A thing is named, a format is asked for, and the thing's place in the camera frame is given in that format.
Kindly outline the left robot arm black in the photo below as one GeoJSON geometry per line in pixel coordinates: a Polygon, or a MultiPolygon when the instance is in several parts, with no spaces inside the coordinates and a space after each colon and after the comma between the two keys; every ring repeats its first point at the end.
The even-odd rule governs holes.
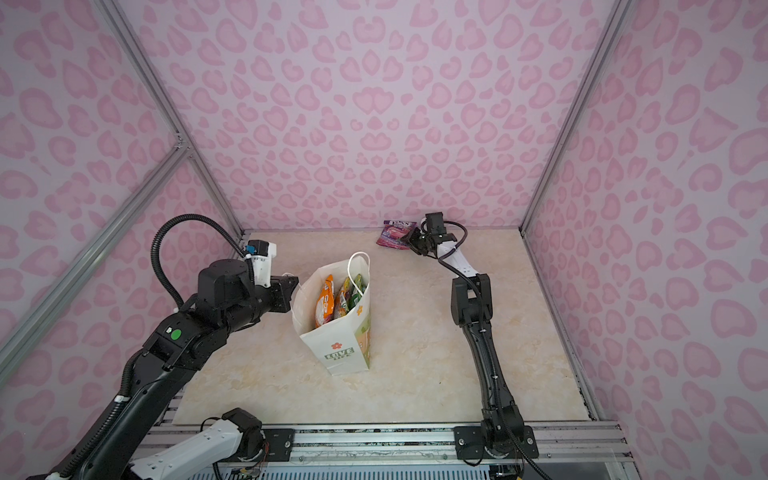
{"type": "Polygon", "coordinates": [[[198,276],[198,291],[163,320],[127,361],[120,387],[50,479],[187,479],[221,460],[266,456],[262,423],[241,408],[159,454],[136,458],[167,404],[214,352],[266,313],[287,313],[299,284],[295,276],[256,283],[236,260],[216,262],[198,276]]]}

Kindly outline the orange candy bag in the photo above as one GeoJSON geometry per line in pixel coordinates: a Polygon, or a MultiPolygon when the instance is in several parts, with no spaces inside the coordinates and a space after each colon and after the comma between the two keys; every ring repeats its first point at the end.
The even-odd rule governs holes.
{"type": "Polygon", "coordinates": [[[346,277],[335,297],[333,319],[343,318],[349,313],[353,289],[353,281],[346,277]]]}
{"type": "Polygon", "coordinates": [[[334,276],[328,275],[321,284],[320,294],[315,305],[314,321],[316,328],[320,328],[334,319],[334,287],[334,276]]]}

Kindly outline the purple candy bag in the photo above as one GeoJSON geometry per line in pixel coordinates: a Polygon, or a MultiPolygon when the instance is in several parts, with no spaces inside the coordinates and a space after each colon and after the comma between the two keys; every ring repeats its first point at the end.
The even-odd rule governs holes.
{"type": "Polygon", "coordinates": [[[412,221],[384,220],[376,244],[391,249],[409,250],[408,238],[416,226],[417,223],[412,221]]]}

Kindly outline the green rainbow candy bag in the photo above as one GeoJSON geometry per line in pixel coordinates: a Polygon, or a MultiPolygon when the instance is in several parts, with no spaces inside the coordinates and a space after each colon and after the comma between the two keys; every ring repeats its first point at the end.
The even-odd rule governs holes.
{"type": "Polygon", "coordinates": [[[349,305],[351,308],[356,307],[360,303],[365,293],[365,290],[366,290],[366,283],[365,283],[364,277],[362,274],[357,274],[353,280],[353,287],[351,290],[351,296],[349,301],[349,305]]]}

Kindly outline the white paper bag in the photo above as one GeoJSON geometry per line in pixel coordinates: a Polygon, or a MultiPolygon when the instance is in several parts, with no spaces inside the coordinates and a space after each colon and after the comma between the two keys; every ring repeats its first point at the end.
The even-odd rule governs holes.
{"type": "Polygon", "coordinates": [[[358,251],[348,259],[318,268],[300,285],[293,304],[293,325],[296,333],[315,357],[334,376],[358,373],[370,368],[371,345],[371,261],[368,253],[358,251]],[[320,328],[315,327],[315,305],[321,284],[328,275],[334,276],[335,297],[346,277],[354,280],[362,274],[366,290],[360,303],[350,307],[343,318],[333,319],[320,328]]]}

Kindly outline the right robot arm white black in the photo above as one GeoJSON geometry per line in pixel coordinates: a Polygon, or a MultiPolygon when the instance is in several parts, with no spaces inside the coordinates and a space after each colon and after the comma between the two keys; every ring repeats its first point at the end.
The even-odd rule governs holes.
{"type": "Polygon", "coordinates": [[[482,420],[454,429],[456,456],[470,466],[488,459],[513,459],[530,465],[539,456],[535,436],[526,425],[507,386],[492,332],[490,277],[471,266],[461,252],[466,227],[430,213],[405,236],[416,254],[431,258],[455,275],[450,312],[470,348],[481,392],[482,420]]]}

